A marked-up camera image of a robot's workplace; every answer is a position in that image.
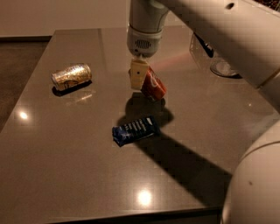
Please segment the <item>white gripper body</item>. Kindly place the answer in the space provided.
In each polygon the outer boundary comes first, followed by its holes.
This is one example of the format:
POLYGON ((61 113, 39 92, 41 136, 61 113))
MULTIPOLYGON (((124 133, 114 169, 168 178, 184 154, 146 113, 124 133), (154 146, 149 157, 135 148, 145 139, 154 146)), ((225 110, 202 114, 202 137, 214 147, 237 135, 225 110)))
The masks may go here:
POLYGON ((148 33, 145 31, 138 31, 129 26, 127 32, 127 47, 134 56, 150 58, 158 51, 162 34, 162 30, 148 33))

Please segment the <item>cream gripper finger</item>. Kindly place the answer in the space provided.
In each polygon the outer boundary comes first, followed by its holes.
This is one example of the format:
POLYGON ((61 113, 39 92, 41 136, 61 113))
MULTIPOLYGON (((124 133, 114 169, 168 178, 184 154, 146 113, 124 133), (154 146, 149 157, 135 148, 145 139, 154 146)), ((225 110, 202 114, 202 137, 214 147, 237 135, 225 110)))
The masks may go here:
POLYGON ((141 90, 148 71, 149 64, 141 59, 133 59, 130 62, 129 78, 132 89, 141 90))

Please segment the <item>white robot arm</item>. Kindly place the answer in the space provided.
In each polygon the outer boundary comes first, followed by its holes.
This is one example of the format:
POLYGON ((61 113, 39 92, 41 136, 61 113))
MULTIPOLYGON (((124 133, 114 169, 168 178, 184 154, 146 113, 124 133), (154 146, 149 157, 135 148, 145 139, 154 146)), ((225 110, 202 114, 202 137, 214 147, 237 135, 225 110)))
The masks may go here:
MULTIPOLYGON (((158 49, 173 12, 275 109, 280 110, 280 15, 254 0, 130 0, 127 45, 158 49)), ((280 122, 244 153, 231 178, 220 224, 280 224, 280 122)))

